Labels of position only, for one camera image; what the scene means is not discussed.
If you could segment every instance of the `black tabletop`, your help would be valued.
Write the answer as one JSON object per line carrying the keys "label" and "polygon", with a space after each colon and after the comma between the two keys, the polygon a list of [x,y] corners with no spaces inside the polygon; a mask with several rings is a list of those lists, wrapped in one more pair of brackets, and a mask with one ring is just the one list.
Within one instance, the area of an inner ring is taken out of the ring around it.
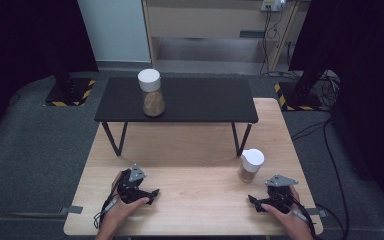
{"label": "black tabletop", "polygon": [[165,111],[142,109],[137,77],[108,80],[95,115],[97,122],[258,122],[248,81],[230,78],[161,78]]}

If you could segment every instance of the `black curtain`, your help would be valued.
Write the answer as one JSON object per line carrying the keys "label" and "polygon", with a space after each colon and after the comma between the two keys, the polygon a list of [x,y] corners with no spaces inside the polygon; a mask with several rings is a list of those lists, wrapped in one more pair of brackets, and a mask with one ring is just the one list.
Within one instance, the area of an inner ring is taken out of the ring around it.
{"label": "black curtain", "polygon": [[[331,41],[321,46],[326,36]],[[328,57],[320,58],[326,51]],[[306,71],[315,59],[340,78],[332,118],[344,121],[335,126],[343,141],[353,146],[348,149],[351,160],[364,161],[384,190],[384,4],[313,0],[291,69]]]}
{"label": "black curtain", "polygon": [[98,71],[77,1],[0,0],[0,119],[20,87],[55,66]]}

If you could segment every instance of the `wooden surface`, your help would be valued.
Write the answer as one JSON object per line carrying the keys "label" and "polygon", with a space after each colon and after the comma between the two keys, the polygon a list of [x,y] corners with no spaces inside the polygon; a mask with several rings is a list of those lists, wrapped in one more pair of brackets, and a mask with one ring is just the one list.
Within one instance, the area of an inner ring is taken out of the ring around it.
{"label": "wooden surface", "polygon": [[[147,174],[140,189],[160,189],[160,194],[151,206],[130,216],[119,235],[285,235],[276,219],[255,211],[247,195],[267,198],[264,182],[278,173],[300,182],[295,188],[304,206],[315,205],[277,101],[254,101],[260,120],[245,149],[261,150],[266,160],[252,183],[237,175],[240,158],[235,156],[229,123],[131,123],[120,157],[100,126],[73,199],[83,212],[68,215],[64,232],[95,235],[93,216],[112,181],[119,171],[138,163]],[[239,136],[245,127],[237,124]],[[120,135],[122,123],[110,128]],[[312,219],[316,233],[321,233],[320,218]]]}

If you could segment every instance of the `robotic hand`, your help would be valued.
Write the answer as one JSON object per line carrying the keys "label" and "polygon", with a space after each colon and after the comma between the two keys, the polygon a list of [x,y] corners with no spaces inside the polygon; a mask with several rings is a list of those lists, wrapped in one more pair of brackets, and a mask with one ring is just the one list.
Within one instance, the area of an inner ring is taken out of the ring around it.
{"label": "robotic hand", "polygon": [[257,212],[265,212],[261,204],[270,204],[277,208],[282,213],[288,213],[294,203],[290,185],[297,184],[298,181],[276,174],[271,179],[266,181],[267,193],[269,198],[260,199],[248,195],[249,201],[254,204]]}

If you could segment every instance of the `power outlet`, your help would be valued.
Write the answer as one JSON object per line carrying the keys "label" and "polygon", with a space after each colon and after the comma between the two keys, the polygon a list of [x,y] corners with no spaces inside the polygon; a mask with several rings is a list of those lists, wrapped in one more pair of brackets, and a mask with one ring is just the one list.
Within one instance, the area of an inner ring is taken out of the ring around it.
{"label": "power outlet", "polygon": [[285,6],[285,0],[263,0],[261,11],[263,12],[280,12]]}

